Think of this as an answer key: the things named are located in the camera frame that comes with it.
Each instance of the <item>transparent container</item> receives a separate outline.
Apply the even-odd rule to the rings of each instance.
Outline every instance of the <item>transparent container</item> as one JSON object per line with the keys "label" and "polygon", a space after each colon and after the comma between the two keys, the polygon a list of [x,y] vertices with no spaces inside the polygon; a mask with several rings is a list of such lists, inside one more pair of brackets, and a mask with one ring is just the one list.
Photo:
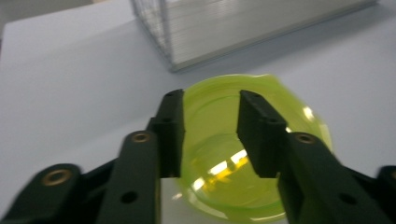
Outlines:
{"label": "transparent container", "polygon": [[375,0],[131,0],[173,71]]}
{"label": "transparent container", "polygon": [[236,126],[239,92],[262,95],[288,123],[288,132],[311,133],[328,148],[326,124],[275,76],[212,77],[185,90],[186,135],[180,185],[183,198],[212,217],[236,223],[263,223],[283,218],[277,178],[253,171]]}

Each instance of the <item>brass screw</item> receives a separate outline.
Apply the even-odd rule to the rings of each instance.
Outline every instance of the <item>brass screw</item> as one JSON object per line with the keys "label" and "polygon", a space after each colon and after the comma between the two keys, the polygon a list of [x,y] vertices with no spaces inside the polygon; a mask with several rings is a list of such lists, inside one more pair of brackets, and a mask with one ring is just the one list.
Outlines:
{"label": "brass screw", "polygon": [[311,135],[308,135],[305,133],[299,133],[295,137],[297,140],[299,140],[302,143],[306,143],[306,144],[314,144],[315,143],[315,138],[313,138]]}
{"label": "brass screw", "polygon": [[51,187],[64,183],[65,181],[70,179],[71,176],[72,173],[69,170],[55,170],[46,174],[43,177],[42,181],[44,186]]}
{"label": "brass screw", "polygon": [[149,140],[149,134],[147,134],[147,133],[137,133],[137,134],[135,134],[132,137],[132,139],[136,143],[144,143],[144,142],[147,142]]}

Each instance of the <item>green glass dish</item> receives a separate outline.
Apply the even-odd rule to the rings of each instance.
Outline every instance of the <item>green glass dish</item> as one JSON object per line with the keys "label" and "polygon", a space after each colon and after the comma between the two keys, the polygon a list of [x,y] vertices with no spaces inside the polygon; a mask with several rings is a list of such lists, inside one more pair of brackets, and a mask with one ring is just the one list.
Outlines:
{"label": "green glass dish", "polygon": [[311,133],[332,148],[326,124],[272,75],[212,77],[185,90],[183,198],[213,217],[237,223],[283,218],[277,179],[259,178],[236,134],[241,90],[261,94],[288,122],[288,132]]}

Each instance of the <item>white table surface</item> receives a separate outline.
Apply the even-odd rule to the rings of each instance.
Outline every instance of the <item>white table surface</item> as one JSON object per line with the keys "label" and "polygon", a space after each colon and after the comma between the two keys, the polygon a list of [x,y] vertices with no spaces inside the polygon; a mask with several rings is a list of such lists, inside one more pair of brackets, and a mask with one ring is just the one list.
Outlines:
{"label": "white table surface", "polygon": [[[327,122],[344,165],[375,176],[380,166],[396,164],[395,0],[181,74],[167,71],[128,1],[113,0],[6,26],[0,215],[49,165],[90,171],[115,158],[123,136],[145,127],[166,92],[237,73],[277,75]],[[177,193],[164,181],[163,223],[222,223],[172,200]]]}

